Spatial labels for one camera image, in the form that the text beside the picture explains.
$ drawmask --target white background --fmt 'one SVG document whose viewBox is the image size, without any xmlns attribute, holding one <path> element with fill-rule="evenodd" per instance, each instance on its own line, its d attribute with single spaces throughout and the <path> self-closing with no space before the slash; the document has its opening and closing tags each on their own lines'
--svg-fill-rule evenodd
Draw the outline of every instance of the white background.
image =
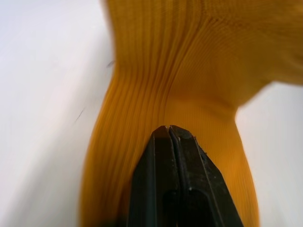
<svg viewBox="0 0 303 227">
<path fill-rule="evenodd" d="M 0 227 L 77 226 L 112 60 L 97 0 L 0 1 Z M 303 226 L 303 88 L 267 87 L 237 125 L 262 226 Z"/>
</svg>

